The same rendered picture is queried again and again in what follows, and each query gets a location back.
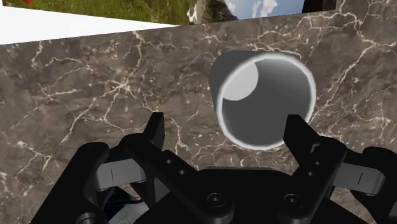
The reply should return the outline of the landscape wall picture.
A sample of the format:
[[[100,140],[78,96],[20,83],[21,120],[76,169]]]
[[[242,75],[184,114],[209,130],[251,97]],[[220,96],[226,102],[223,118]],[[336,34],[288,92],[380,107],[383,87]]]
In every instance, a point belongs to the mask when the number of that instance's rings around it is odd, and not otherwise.
[[[174,25],[301,13],[305,0],[0,0],[4,6]]]

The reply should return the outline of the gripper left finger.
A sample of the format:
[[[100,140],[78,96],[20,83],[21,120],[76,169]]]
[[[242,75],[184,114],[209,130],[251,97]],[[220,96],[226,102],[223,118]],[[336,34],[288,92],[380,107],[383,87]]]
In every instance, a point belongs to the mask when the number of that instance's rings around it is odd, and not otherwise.
[[[33,217],[31,224],[108,224],[104,206],[119,184],[131,183],[149,211],[136,224],[230,224],[234,201],[224,189],[161,148],[164,114],[150,116],[144,132],[129,134],[114,148],[80,146]]]

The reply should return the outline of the grey cup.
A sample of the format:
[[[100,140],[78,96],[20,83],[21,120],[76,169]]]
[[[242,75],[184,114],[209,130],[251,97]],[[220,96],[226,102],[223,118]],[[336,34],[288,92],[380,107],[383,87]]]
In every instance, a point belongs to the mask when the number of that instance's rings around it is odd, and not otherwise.
[[[208,82],[222,133],[250,150],[282,145],[287,116],[309,121],[314,111],[312,72],[283,53],[226,52],[212,64]]]

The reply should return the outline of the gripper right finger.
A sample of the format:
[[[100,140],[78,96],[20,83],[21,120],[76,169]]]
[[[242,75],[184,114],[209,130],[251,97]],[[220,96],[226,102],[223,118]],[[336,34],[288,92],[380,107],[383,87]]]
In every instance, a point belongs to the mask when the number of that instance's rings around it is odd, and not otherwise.
[[[281,192],[280,224],[368,224],[330,199],[336,187],[350,190],[377,224],[397,224],[397,153],[373,146],[357,153],[298,115],[288,116],[284,143],[298,169]]]

